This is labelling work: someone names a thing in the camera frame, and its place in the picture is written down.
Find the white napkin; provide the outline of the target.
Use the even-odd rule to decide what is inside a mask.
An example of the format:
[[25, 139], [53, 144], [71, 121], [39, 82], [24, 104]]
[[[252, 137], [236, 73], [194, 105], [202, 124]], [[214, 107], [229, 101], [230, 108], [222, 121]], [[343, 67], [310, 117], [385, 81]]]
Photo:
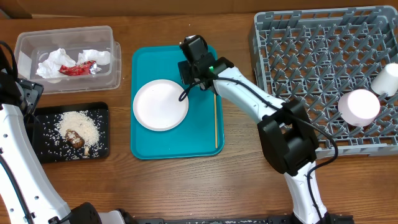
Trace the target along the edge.
[[97, 65], [108, 65], [111, 62], [111, 54], [108, 51], [98, 51], [95, 49], [83, 50], [82, 53], [78, 54], [77, 64], [82, 64], [93, 60]]
[[73, 67], [76, 62], [67, 55], [65, 49], [59, 48], [49, 53], [48, 59], [38, 64], [36, 75], [42, 78], [58, 78], [65, 77], [64, 74], [60, 73], [61, 66]]

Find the large white plate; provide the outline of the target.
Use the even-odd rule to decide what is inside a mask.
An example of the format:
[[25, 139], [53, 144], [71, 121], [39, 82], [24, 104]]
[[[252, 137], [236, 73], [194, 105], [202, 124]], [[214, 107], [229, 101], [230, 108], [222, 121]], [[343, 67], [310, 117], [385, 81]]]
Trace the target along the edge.
[[143, 85], [133, 100], [133, 113], [143, 127], [151, 131], [168, 131], [186, 117], [189, 100], [180, 100], [183, 88], [171, 80], [159, 79]]

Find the red foil wrapper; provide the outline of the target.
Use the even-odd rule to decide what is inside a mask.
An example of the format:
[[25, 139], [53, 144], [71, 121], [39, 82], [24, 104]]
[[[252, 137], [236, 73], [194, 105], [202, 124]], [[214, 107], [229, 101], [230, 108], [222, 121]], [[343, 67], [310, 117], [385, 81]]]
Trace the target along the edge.
[[101, 69], [97, 66], [96, 61], [89, 60], [73, 67], [62, 65], [59, 69], [59, 72], [70, 77], [76, 77], [97, 74], [100, 70]]

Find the white paper cup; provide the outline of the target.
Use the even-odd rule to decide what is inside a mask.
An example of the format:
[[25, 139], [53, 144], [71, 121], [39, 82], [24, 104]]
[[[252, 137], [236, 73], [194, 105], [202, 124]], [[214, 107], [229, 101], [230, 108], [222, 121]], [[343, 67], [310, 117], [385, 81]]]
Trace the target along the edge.
[[371, 82], [371, 89], [378, 95], [394, 96], [398, 88], [396, 63], [387, 64]]

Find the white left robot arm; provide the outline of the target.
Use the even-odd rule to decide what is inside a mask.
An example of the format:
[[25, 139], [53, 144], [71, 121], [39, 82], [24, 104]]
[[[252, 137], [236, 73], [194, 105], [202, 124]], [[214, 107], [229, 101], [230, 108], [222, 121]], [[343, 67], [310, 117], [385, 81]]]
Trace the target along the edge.
[[48, 180], [25, 129], [43, 93], [43, 86], [18, 77], [15, 56], [1, 42], [1, 197], [12, 223], [135, 223], [125, 210], [97, 212], [85, 202], [75, 208]]

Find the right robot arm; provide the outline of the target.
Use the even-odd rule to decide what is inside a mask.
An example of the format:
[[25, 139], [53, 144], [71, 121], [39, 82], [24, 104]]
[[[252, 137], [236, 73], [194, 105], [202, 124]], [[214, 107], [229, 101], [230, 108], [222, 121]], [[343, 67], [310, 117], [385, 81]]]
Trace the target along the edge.
[[329, 223], [315, 175], [318, 138], [301, 102], [285, 102], [267, 94], [229, 60], [216, 60], [211, 53], [196, 61], [179, 62], [178, 69], [187, 85], [180, 100], [199, 86], [234, 103], [255, 121], [264, 157], [287, 182], [294, 203], [293, 221]]

